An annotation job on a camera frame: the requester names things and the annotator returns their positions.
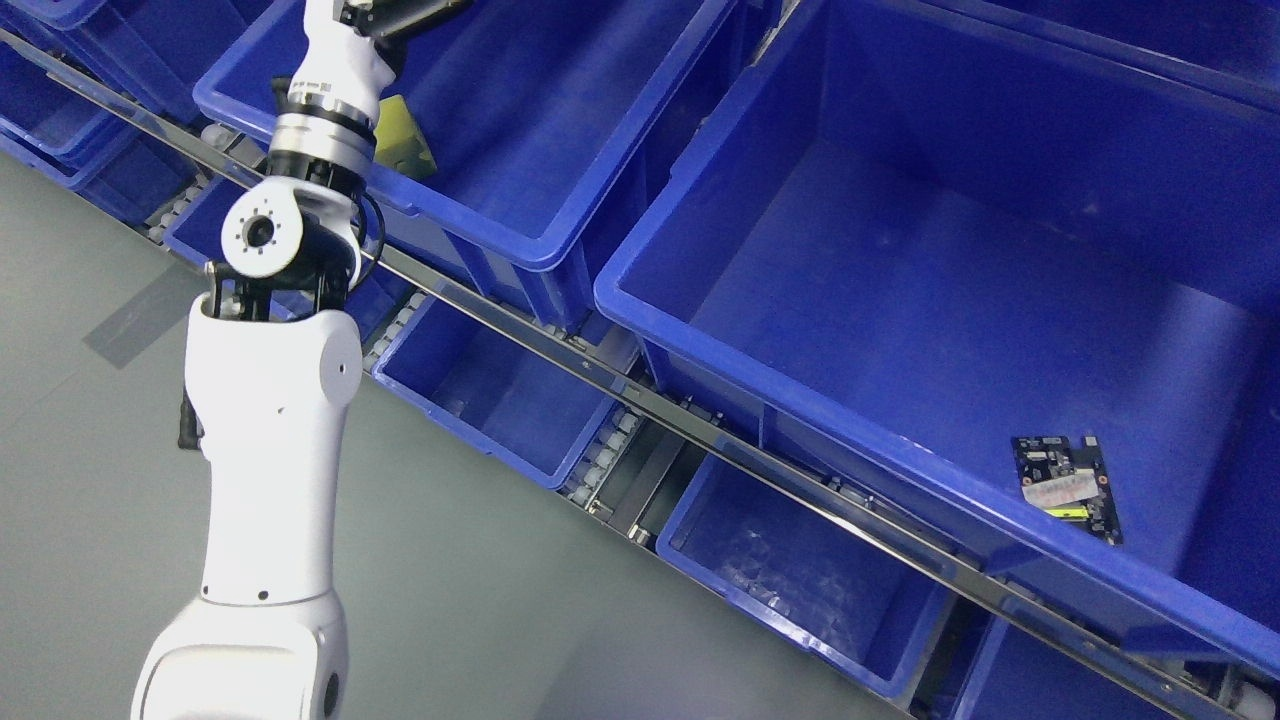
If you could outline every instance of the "white robotic arm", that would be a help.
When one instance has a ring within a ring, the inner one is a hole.
[[[337,717],[347,628],[333,588],[338,454],[361,378],[352,228],[374,154],[385,41],[470,0],[307,0],[307,55],[280,102],[269,177],[232,206],[225,264],[187,332],[183,441],[212,469],[197,597],[156,638],[133,720]],[[315,313],[269,322],[271,293]],[[196,419],[204,428],[197,437]]]

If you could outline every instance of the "blue storage crate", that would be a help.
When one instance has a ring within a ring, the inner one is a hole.
[[[1004,620],[988,620],[937,720],[1169,720],[1172,716]]]
[[[0,45],[0,128],[60,161],[86,161],[123,127],[8,45]]]
[[[189,123],[191,88],[260,12],[261,0],[4,0],[51,29],[108,85]]]
[[[417,309],[372,375],[548,489],[573,475],[616,407],[607,395],[435,300]]]
[[[270,81],[306,51],[302,1],[268,10],[196,86],[210,117],[268,141]],[[486,0],[410,42],[401,94],[440,170],[374,168],[392,215],[447,231],[436,250],[481,292],[573,328],[590,282],[667,182],[780,0]],[[415,238],[399,236],[406,249]]]
[[[236,183],[215,179],[187,206],[165,231],[164,242],[179,258],[205,266],[210,260],[223,260],[223,219],[244,191]],[[347,299],[347,313],[356,319],[362,341],[381,329],[390,314],[407,300],[410,284],[379,268]],[[291,319],[308,313],[314,304],[301,292],[274,293],[271,314]]]
[[[146,220],[195,173],[180,155],[129,126],[119,128],[79,167],[60,163],[3,131],[0,150],[128,224]]]
[[[708,457],[658,555],[876,693],[905,705],[952,596],[731,465]]]
[[[928,0],[1280,110],[1280,8],[1265,0]]]
[[[1277,167],[1274,113],[927,3],[808,0],[596,297],[666,392],[1126,651],[1280,676]],[[1023,500],[1030,434],[1101,439],[1125,544]]]

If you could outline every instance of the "circuit board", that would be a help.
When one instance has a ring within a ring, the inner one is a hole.
[[[1027,502],[1111,544],[1124,542],[1098,438],[1071,447],[1061,436],[1015,437],[1014,455]]]

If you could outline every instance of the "yellow object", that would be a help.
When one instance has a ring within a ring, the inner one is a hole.
[[[1046,510],[1050,515],[1055,518],[1061,518],[1064,520],[1088,520],[1089,511],[1085,507],[1050,507]]]
[[[403,95],[393,95],[381,101],[381,117],[374,137],[378,147],[374,161],[416,181],[435,174],[435,156],[426,146],[426,137],[408,113]]]

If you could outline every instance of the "metal rail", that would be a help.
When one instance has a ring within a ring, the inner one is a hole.
[[[128,120],[205,168],[246,188],[253,187],[262,177],[257,170],[210,147],[179,126],[151,114],[132,100],[104,87],[61,60],[28,45],[20,37],[0,29],[0,41],[13,46],[24,58],[44,68],[58,82]],[[575,378],[621,401],[635,413],[716,455],[988,612],[1004,618],[1014,626],[1161,710],[1192,720],[1247,720],[1219,705],[1213,698],[1204,696],[1183,678],[1152,666],[1080,626],[1044,605],[1034,594],[998,578],[984,575],[975,564],[929,537],[928,530],[914,527],[909,520],[877,502],[873,497],[851,493],[847,487],[838,492],[832,489],[822,478],[773,456],[753,442],[721,428],[713,420],[704,419],[628,378],[625,372],[602,363],[589,348],[575,345],[571,338],[558,337],[538,327],[520,314],[490,301],[394,247],[385,249],[379,264],[422,292],[451,305]],[[1019,612],[1007,610],[1015,606]],[[1061,639],[1055,629],[1069,629],[1070,635],[1076,642]]]

